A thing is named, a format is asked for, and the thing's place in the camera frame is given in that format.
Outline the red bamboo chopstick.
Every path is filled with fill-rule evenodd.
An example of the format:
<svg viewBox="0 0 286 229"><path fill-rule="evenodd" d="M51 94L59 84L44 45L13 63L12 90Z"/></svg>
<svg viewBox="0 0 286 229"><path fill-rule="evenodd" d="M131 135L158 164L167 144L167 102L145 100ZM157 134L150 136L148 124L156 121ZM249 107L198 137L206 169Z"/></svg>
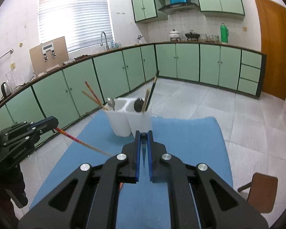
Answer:
<svg viewBox="0 0 286 229"><path fill-rule="evenodd" d="M103 154L103 155L108 156L108 157L111 157L111 156L112 156L111 154L109 154L109 153L107 153L107 152L105 152L105 151L103 151L103 150L101 150L101 149L98 149L98 148L96 148L96 147L94 147L94 146L91 146L91 145L89 145L89 144L87 144L87 143L85 143L85 142L83 142L83 141L81 141L81 140L75 138L74 136L68 134L67 132L63 131L63 130L60 129L60 128L55 128L55 130L58 131L60 134L63 134L63 135L66 136L67 138L73 140L74 142L77 142L77 143L79 143L79 144L81 144L81 145L83 145L83 146L85 146L85 147L87 147L87 148L90 148L90 149L92 149L92 150L94 150L94 151L96 151L96 152L98 152L98 153L100 153L100 154Z"/></svg>
<svg viewBox="0 0 286 229"><path fill-rule="evenodd" d="M95 94L95 92L93 91L93 89L91 88L91 86L89 85L89 83L87 81L85 81L85 85L87 86L87 88L90 90L90 92L92 93L92 95L94 96L94 98L96 99L96 101L100 104L100 106L103 106L102 102L100 101L100 99L98 98L98 96Z"/></svg>

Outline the black chopstick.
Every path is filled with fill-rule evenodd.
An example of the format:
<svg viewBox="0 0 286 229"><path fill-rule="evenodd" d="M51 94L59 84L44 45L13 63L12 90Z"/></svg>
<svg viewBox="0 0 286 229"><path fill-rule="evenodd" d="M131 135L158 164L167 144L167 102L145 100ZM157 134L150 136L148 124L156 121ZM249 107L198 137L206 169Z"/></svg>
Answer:
<svg viewBox="0 0 286 229"><path fill-rule="evenodd" d="M159 75L159 70L156 72L156 75L154 77L154 80L153 80L153 83L152 83L152 87L150 88L150 95L149 95L149 98L148 98L148 102L147 102L147 106L146 106L146 109L144 112L147 111L147 109L149 108L149 104L150 104L150 101L151 101L151 97L152 97L152 94L153 94L153 91L155 89L155 85L157 83L157 79L158 79L158 75Z"/></svg>

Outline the green lower kitchen cabinets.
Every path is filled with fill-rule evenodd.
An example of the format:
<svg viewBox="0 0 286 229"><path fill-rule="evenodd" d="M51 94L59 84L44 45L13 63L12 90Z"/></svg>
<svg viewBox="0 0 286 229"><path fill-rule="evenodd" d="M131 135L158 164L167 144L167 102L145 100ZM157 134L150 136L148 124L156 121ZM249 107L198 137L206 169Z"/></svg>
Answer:
<svg viewBox="0 0 286 229"><path fill-rule="evenodd" d="M83 95L87 87L104 101L130 93L156 74L259 98L266 60L250 49L198 42L144 44L86 56L1 101L0 129L49 116L65 128L97 108Z"/></svg>

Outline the electric kettle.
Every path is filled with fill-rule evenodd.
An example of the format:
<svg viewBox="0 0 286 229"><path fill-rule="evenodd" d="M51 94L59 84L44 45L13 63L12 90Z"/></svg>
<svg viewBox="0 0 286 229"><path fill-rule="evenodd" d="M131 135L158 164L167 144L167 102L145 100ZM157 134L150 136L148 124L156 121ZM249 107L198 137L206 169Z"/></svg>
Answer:
<svg viewBox="0 0 286 229"><path fill-rule="evenodd" d="M11 89L9 82L3 82L0 87L1 87L1 92L4 98L11 95L12 89Z"/></svg>

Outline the blue table cloth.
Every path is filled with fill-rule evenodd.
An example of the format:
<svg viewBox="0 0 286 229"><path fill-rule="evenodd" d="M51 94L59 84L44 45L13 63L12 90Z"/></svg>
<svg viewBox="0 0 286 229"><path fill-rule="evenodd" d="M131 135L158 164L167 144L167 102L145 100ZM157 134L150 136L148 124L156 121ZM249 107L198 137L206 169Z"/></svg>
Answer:
<svg viewBox="0 0 286 229"><path fill-rule="evenodd" d="M154 117L152 134L154 141L165 145L167 152L183 163L192 166L205 163L228 185L233 185L225 141L215 118L185 120ZM116 136L104 112L97 113L78 138L111 155L119 154L123 145L134 141L132 135L127 138ZM81 164L97 166L107 159L107 156L73 142L40 187L31 206L34 207ZM138 183L122 187L116 227L171 227L167 185L150 182L147 158L140 158Z"/></svg>

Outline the bamboo chopstick in left cup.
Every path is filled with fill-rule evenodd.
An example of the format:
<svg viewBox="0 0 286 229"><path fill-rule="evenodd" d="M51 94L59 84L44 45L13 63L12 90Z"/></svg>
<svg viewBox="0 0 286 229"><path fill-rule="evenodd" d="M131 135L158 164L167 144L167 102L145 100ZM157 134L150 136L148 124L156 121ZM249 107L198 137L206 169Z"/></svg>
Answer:
<svg viewBox="0 0 286 229"><path fill-rule="evenodd" d="M85 91L81 91L85 96L87 96L90 100L92 100L94 103L96 103L97 105L101 106L102 109L104 110L108 110L108 108L106 108L103 104L101 104L100 101L97 101L95 98L93 98L91 95L89 95L87 92Z"/></svg>

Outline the wooden chair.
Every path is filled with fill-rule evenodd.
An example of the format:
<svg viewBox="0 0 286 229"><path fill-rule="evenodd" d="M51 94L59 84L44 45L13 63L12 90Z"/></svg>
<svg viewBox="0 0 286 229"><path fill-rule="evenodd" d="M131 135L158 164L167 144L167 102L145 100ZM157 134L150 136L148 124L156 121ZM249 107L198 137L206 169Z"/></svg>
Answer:
<svg viewBox="0 0 286 229"><path fill-rule="evenodd" d="M242 192L249 188L247 202L260 214L269 214L275 204L277 186L277 177L255 173L251 182L239 187L237 191Z"/></svg>

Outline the white utensil cup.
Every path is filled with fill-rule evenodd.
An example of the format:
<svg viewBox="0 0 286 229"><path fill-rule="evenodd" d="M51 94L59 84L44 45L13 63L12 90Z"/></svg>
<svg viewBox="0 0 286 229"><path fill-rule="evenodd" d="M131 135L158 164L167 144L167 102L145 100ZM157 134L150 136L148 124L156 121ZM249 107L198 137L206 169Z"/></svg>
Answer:
<svg viewBox="0 0 286 229"><path fill-rule="evenodd" d="M136 112L134 110L134 103L136 98L127 98L126 103L126 115L131 128L133 136L135 136L136 131L140 133L147 133L152 130L152 110L149 106L148 110L144 113Z"/></svg>
<svg viewBox="0 0 286 229"><path fill-rule="evenodd" d="M105 107L108 110L104 112L115 135L124 138L128 137L131 135L131 128L125 111L127 98L115 98L114 101L116 103L115 110L106 104Z"/></svg>

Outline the cardboard board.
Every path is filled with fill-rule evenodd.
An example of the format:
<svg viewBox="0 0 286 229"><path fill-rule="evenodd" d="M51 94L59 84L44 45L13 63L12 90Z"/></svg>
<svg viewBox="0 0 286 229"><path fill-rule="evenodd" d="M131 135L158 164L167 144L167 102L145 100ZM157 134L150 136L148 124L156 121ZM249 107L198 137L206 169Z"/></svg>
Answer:
<svg viewBox="0 0 286 229"><path fill-rule="evenodd" d="M65 37L50 40L29 50L35 76L47 73L69 60Z"/></svg>

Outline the chrome sink faucet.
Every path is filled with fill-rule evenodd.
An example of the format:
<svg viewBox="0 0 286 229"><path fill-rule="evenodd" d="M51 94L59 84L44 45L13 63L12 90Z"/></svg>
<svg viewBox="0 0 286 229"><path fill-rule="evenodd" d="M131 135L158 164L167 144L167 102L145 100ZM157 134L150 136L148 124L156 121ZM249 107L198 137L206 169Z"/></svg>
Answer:
<svg viewBox="0 0 286 229"><path fill-rule="evenodd" d="M104 31L101 32L101 46L105 46L106 47L106 51L109 50L109 45L108 45L108 41L107 41L107 36L106 33Z"/></svg>

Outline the bamboo chopstick in right cup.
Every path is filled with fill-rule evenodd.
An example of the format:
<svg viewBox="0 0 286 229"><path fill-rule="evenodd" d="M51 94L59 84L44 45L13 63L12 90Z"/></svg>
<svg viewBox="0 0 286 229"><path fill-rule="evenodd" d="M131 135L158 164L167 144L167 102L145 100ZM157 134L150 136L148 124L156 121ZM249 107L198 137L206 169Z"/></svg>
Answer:
<svg viewBox="0 0 286 229"><path fill-rule="evenodd" d="M144 103L143 103L142 110L141 110L142 113L144 113L144 111L145 111L145 109L146 109L149 95L150 95L150 88L147 88L146 94L145 94Z"/></svg>

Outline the white window blind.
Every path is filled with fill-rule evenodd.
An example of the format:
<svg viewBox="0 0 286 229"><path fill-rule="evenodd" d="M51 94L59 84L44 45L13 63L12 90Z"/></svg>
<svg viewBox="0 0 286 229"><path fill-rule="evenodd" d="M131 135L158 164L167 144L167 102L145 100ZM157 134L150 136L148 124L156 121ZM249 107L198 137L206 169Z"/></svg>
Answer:
<svg viewBox="0 0 286 229"><path fill-rule="evenodd" d="M39 0L41 43L64 37L68 52L113 41L107 0Z"/></svg>

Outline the black wok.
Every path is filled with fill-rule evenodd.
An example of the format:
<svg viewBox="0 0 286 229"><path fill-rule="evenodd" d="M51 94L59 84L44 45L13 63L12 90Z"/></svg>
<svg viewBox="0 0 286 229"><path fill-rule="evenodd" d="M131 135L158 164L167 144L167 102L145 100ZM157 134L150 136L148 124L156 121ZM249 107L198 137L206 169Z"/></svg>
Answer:
<svg viewBox="0 0 286 229"><path fill-rule="evenodd" d="M187 38L187 41L198 41L200 38L200 34L194 32L194 31L190 31L188 33L185 33L185 36Z"/></svg>

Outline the green thermos flask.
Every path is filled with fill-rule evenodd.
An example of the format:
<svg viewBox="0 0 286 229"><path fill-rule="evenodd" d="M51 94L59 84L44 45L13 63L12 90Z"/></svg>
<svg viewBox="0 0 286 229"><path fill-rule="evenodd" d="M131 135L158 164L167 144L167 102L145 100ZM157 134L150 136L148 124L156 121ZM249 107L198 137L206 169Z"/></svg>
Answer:
<svg viewBox="0 0 286 229"><path fill-rule="evenodd" d="M221 42L228 43L229 31L224 23L221 24L220 33L221 33Z"/></svg>

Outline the range hood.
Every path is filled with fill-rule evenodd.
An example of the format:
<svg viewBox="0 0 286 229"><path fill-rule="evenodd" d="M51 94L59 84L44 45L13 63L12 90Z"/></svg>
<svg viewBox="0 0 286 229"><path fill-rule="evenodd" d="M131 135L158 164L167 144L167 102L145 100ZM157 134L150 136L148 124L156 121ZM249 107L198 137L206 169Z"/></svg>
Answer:
<svg viewBox="0 0 286 229"><path fill-rule="evenodd" d="M197 3L191 2L191 0L169 0L168 4L158 9L158 11L166 14L176 14L189 10L200 10L200 7Z"/></svg>

